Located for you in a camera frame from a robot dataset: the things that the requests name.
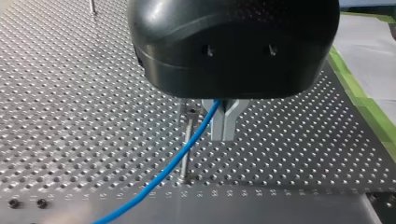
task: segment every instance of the metal pin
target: metal pin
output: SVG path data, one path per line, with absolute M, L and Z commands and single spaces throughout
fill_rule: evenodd
M 89 0 L 89 1 L 90 1 L 90 12 L 92 15 L 96 15 L 95 1 L 94 0 Z
M 186 130 L 186 138 L 185 138 L 185 143 L 189 142 L 192 132 L 193 132 L 193 127 L 194 127 L 194 120 L 189 119 L 189 123 L 187 125 L 187 130 Z M 185 184 L 187 182 L 187 175 L 189 172 L 189 161 L 190 161 L 190 152 L 187 152 L 187 154 L 183 157 L 183 160 L 181 161 L 181 169 L 180 169 L 180 177 L 179 181 L 182 184 Z

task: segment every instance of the aluminum surface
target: aluminum surface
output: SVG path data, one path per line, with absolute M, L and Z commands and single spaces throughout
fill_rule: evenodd
M 0 207 L 11 214 L 0 216 L 2 223 L 28 220 L 23 209 L 36 211 L 38 198 L 48 199 L 54 211 L 88 204 L 86 214 L 98 217 L 147 185 L 182 146 L 177 99 L 145 80 L 127 28 L 126 1 L 95 3 L 93 17 L 88 1 L 19 1 L 0 20 Z M 309 91 L 252 101 L 237 121 L 234 142 L 211 142 L 206 132 L 190 165 L 189 186 L 177 183 L 175 170 L 140 209 L 158 215 L 169 203 L 190 210 L 199 204 L 205 207 L 201 215 L 214 216 L 209 205 L 266 207 L 274 201 L 261 197 L 277 196 L 300 207 L 295 197 L 313 202 L 329 199 L 318 196 L 325 193 L 341 211 L 360 196 L 339 194 L 394 191 L 396 185 L 393 160 L 328 65 Z M 10 198 L 24 208 L 6 209 Z M 237 223 L 234 210 L 227 218 Z M 174 223 L 177 211 L 164 218 Z M 180 222 L 189 217 L 183 214 Z

